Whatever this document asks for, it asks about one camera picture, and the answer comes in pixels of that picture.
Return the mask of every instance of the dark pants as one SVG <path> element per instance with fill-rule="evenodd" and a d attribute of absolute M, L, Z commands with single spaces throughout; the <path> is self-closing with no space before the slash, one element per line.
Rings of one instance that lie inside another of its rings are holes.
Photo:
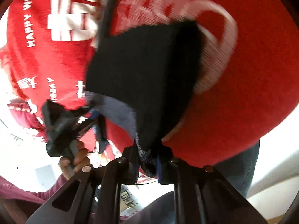
<path fill-rule="evenodd" d="M 251 185 L 259 150 L 260 141 L 254 147 L 214 166 L 243 197 L 246 197 Z M 122 222 L 122 224 L 141 223 L 175 224 L 173 191 L 156 199 L 143 210 Z"/>

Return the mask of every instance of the metal screw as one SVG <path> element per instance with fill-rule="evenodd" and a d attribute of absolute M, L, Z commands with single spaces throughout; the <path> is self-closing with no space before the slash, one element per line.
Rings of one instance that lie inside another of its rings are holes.
<path fill-rule="evenodd" d="M 117 161 L 119 162 L 119 163 L 125 163 L 126 161 L 127 161 L 127 159 L 125 158 L 125 157 L 120 157 L 119 159 L 117 159 Z"/>
<path fill-rule="evenodd" d="M 214 168 L 210 165 L 207 165 L 204 167 L 204 170 L 207 172 L 207 173 L 211 173 L 214 171 Z"/>
<path fill-rule="evenodd" d="M 170 161 L 171 161 L 171 162 L 178 162 L 178 158 L 173 157 Z"/>
<path fill-rule="evenodd" d="M 91 168 L 90 166 L 85 166 L 85 167 L 82 168 L 82 171 L 83 171 L 84 173 L 88 173 L 91 169 L 92 169 L 92 168 Z"/>

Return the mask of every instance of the person's arm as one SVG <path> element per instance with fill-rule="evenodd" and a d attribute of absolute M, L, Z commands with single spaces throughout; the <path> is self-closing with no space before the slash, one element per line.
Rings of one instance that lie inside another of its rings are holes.
<path fill-rule="evenodd" d="M 77 148 L 80 151 L 74 158 L 74 165 L 76 166 L 74 168 L 74 173 L 81 170 L 84 166 L 90 165 L 90 160 L 87 157 L 88 150 L 86 148 L 84 148 L 84 143 L 81 141 L 78 141 Z M 64 157 L 60 158 L 59 166 L 61 168 L 62 175 L 60 175 L 60 177 L 58 178 L 56 183 L 48 191 L 38 192 L 38 193 L 30 192 L 30 191 L 27 191 L 27 192 L 32 195 L 35 195 L 43 200 L 49 199 L 57 190 L 60 189 L 61 186 L 63 186 L 71 178 L 71 175 L 70 175 L 69 171 L 67 170 L 67 167 L 69 166 L 70 163 L 71 163 L 71 161 L 69 159 L 64 158 Z"/>

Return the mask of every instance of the maroon sleeve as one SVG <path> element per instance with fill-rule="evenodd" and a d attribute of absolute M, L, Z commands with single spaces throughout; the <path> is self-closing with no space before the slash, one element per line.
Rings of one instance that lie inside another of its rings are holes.
<path fill-rule="evenodd" d="M 62 187 L 65 183 L 67 182 L 67 180 L 65 179 L 65 177 L 63 177 L 62 175 L 60 175 L 60 177 L 57 179 L 56 183 L 52 186 L 52 188 L 50 188 L 48 191 L 46 192 L 30 192 L 30 191 L 26 191 L 27 193 L 33 194 L 34 196 L 37 196 L 43 200 L 47 200 L 49 199 L 57 190 L 60 189 L 60 187 Z"/>

